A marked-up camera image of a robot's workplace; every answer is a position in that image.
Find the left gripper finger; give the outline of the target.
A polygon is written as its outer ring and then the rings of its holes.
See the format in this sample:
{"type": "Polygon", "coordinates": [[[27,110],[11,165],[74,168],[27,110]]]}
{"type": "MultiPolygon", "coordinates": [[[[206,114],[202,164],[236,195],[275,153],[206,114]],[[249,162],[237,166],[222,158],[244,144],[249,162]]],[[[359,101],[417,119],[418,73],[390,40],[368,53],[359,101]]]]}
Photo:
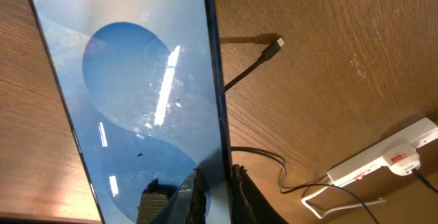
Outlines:
{"type": "Polygon", "coordinates": [[[231,175],[232,223],[287,224],[256,187],[243,166],[233,165],[231,175]]]}

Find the blue Galaxy smartphone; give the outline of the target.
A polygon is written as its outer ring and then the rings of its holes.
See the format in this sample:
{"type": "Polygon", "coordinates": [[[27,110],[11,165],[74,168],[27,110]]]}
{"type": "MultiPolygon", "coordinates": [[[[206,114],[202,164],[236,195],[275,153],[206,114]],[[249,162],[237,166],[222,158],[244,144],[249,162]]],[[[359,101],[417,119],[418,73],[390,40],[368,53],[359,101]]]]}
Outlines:
{"type": "Polygon", "coordinates": [[[29,0],[103,223],[184,223],[203,172],[207,223],[230,223],[230,142],[214,0],[29,0]]]}

